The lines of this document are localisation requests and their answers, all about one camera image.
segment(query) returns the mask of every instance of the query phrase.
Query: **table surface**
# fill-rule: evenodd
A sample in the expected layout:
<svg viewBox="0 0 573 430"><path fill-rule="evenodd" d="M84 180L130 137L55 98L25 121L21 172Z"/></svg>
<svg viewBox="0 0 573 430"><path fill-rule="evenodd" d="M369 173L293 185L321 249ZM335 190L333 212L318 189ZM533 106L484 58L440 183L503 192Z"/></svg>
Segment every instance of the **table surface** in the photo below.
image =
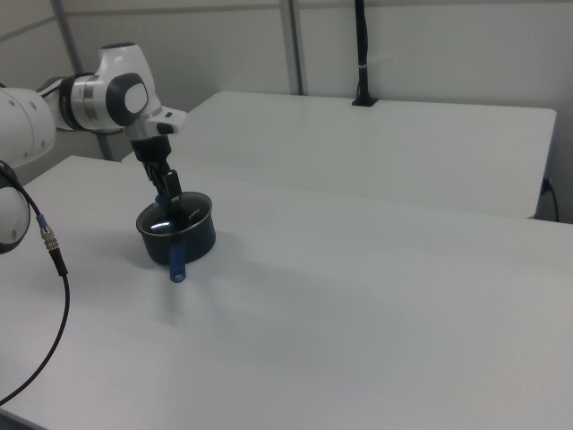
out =
<svg viewBox="0 0 573 430"><path fill-rule="evenodd" d="M573 229L181 175L217 243L182 284L135 229L142 168L69 158L28 186L70 270L45 371L5 408L49 429L570 429ZM33 228L0 259L0 389L64 304Z"/></svg>
<svg viewBox="0 0 573 430"><path fill-rule="evenodd" d="M178 171L475 211L535 215L555 112L220 92L171 137ZM131 154L124 161L136 164Z"/></svg>

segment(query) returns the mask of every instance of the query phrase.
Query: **white wall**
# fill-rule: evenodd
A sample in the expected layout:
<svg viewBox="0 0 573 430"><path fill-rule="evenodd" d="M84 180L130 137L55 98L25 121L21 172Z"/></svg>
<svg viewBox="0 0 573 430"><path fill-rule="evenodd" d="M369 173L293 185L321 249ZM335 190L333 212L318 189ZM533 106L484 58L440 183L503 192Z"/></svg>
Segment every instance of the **white wall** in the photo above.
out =
<svg viewBox="0 0 573 430"><path fill-rule="evenodd" d="M278 0L66 1L64 9L85 70L97 69L101 46L135 42L172 108L191 110L220 90L291 93ZM108 140L117 159L131 150L123 136Z"/></svg>
<svg viewBox="0 0 573 430"><path fill-rule="evenodd" d="M64 41L48 1L0 1L0 82L35 90L52 76L73 74ZM17 168L25 184L70 155L101 158L93 136L58 133L44 157Z"/></svg>
<svg viewBox="0 0 573 430"><path fill-rule="evenodd" d="M326 2L300 4L308 93L352 98L352 2L317 3ZM377 97L555 109L547 174L561 217L573 222L573 4L373 6L366 8L366 20L371 93ZM386 59L374 64L376 57ZM549 195L542 215L552 219Z"/></svg>

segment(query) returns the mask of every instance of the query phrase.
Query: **pot handle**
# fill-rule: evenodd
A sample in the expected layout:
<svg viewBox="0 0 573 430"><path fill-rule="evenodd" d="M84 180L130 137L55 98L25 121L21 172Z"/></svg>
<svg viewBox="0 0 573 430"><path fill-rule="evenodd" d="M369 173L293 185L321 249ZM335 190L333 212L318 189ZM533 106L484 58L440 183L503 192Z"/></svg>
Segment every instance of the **pot handle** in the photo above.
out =
<svg viewBox="0 0 573 430"><path fill-rule="evenodd" d="M177 241L169 246L169 277L175 284L185 280L185 242Z"/></svg>

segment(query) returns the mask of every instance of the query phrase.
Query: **black cable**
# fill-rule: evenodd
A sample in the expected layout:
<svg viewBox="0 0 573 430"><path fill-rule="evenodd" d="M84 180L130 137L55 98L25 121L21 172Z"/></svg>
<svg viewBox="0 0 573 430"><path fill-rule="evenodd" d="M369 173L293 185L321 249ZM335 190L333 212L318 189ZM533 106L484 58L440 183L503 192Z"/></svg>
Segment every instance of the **black cable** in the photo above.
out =
<svg viewBox="0 0 573 430"><path fill-rule="evenodd" d="M42 233L42 237L44 238L44 243L46 244L46 248L49 251L50 256L52 257L52 260L54 261L54 265L56 266L58 274L62 277L62 280L64 281L65 304L64 304L64 315L62 316L62 322L60 323L60 328L56 334L56 339L54 340L54 343L52 343L52 347L47 352L47 355L44 357L44 360L40 363L40 365L30 378L28 378L16 390L12 391L6 397L0 400L0 407L3 406L8 401L12 400L23 390L25 390L26 387L28 387L28 385L30 385L32 381L36 379L36 377L40 374L40 372L44 370L44 367L46 367L47 362L54 355L54 352L56 351L56 348L60 343L62 334L64 334L65 324L68 320L68 314L70 313L70 283L67 277L68 270L65 267L64 259L62 257L60 248L57 244L56 237L54 236L54 232L46 223L44 216L38 209L38 205L32 200L32 198L26 192L26 190L24 190L24 188L15 178L15 176L13 176L7 169L5 169L4 166L7 166L7 164L4 163L2 160L0 160L0 174L2 174L2 176L4 176L8 180L8 182L10 182L10 184L24 196L26 202L28 202L28 204L32 207L34 212L36 212L37 215L36 219L38 221L38 224L40 225L40 231Z"/></svg>
<svg viewBox="0 0 573 430"><path fill-rule="evenodd" d="M56 340L54 340L54 343L52 344L52 348L50 348L46 357L44 358L44 361L42 361L42 363L39 365L38 369L36 369L36 372L34 372L32 374L32 376L30 378L28 378L28 380L25 383L23 383L20 387L18 387L16 390L12 391L6 397L1 399L0 400L0 406L3 406L5 403L12 400L18 394L20 394L23 390L25 390L28 387L28 385L30 385L32 383L32 381L34 381L34 379L36 379L36 377L40 374L40 372L42 370L44 370L44 367L46 367L47 362L50 360L50 358L54 354L54 351L56 351L58 343L60 343L60 339L62 338L62 334L64 334L64 328L65 328L65 323L67 322L67 319L68 319L68 313L70 312L70 283L68 282L67 275L62 276L62 279L64 280L65 306L64 306L64 316L62 317L62 322L60 323L60 330L58 330L58 332L57 332Z"/></svg>
<svg viewBox="0 0 573 430"><path fill-rule="evenodd" d="M552 192L553 205L555 206L555 222L559 222L559 208L557 206L557 196L555 195L555 190L553 190L553 186L551 184L547 186L547 190Z"/></svg>
<svg viewBox="0 0 573 430"><path fill-rule="evenodd" d="M90 133L95 134L96 136L111 136L112 134L120 134L124 132L124 129L122 130L116 130L114 132L94 132L93 130L88 130Z"/></svg>
<svg viewBox="0 0 573 430"><path fill-rule="evenodd" d="M50 94L52 94L53 92L56 92L60 89L59 85L56 85L52 90L48 91L46 94L42 94L43 98L46 98L47 96L49 96Z"/></svg>

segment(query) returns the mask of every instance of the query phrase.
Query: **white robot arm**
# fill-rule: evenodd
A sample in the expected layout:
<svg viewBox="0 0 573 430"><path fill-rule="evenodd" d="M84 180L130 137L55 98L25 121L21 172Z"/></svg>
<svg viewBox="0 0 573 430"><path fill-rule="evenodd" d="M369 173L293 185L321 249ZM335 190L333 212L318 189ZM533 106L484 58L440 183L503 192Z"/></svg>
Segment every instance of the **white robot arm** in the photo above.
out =
<svg viewBox="0 0 573 430"><path fill-rule="evenodd" d="M161 105L139 46L102 47L99 60L95 73L57 79L39 92L0 88L0 160L18 167L37 159L53 147L56 128L123 128L158 194L176 201L181 187L167 164L168 136L182 129L187 114ZM30 220L27 205L8 188L0 181L0 254L18 245Z"/></svg>

